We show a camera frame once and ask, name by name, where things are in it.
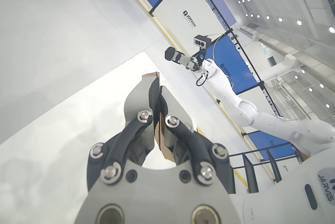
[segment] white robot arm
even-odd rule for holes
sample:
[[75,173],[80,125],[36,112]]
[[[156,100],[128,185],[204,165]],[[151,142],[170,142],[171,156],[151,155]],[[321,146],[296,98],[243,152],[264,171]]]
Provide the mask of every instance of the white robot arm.
[[322,120],[288,120],[272,114],[259,113],[252,102],[244,100],[234,93],[229,79],[213,60],[198,62],[197,58],[189,58],[174,48],[166,51],[165,58],[201,74],[200,85],[204,85],[212,95],[223,103],[235,124],[241,127],[251,126],[285,139],[307,156],[335,146],[335,129],[327,122]]

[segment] black cable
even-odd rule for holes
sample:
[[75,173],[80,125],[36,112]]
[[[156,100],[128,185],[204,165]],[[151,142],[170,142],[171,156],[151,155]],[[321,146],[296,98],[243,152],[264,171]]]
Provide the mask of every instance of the black cable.
[[[205,80],[202,82],[202,84],[198,85],[198,82],[200,81],[201,78],[205,78]],[[196,84],[198,87],[200,87],[200,86],[202,86],[203,84],[205,84],[207,78],[208,78],[208,72],[207,72],[207,74],[206,74],[206,77],[204,77],[204,76],[202,75],[202,76],[196,81],[195,84]]]

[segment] camera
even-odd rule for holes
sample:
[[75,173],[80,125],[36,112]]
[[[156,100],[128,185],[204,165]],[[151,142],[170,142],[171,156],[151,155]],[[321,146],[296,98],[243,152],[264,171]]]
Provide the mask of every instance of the camera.
[[198,36],[194,37],[194,44],[197,47],[200,47],[200,48],[203,48],[203,49],[206,49],[206,48],[210,47],[211,42],[212,42],[212,40],[210,38],[205,37],[205,36],[198,35]]

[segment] cardboard box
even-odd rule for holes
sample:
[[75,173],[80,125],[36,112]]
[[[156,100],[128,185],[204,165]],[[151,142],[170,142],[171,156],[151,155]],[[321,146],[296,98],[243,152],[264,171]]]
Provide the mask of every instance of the cardboard box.
[[[147,73],[142,75],[142,79],[145,77],[151,77],[151,76],[155,76],[157,78],[159,78],[159,72],[152,72],[152,73]],[[164,130],[165,130],[165,119],[163,117],[163,115],[159,112],[159,120],[158,120],[158,124],[155,127],[155,140],[159,146],[160,151],[163,153],[164,158],[175,162],[171,151],[165,146],[164,144]]]

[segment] jarvis logo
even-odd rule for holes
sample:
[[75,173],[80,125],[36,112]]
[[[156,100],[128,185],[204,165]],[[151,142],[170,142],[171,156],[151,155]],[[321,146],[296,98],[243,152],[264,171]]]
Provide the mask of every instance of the jarvis logo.
[[183,12],[183,15],[184,15],[184,18],[189,22],[189,24],[192,26],[192,27],[196,27],[197,25],[195,24],[195,22],[192,20],[191,16],[189,15],[189,13],[185,10]]
[[321,169],[317,173],[317,177],[327,201],[335,206],[335,167]]

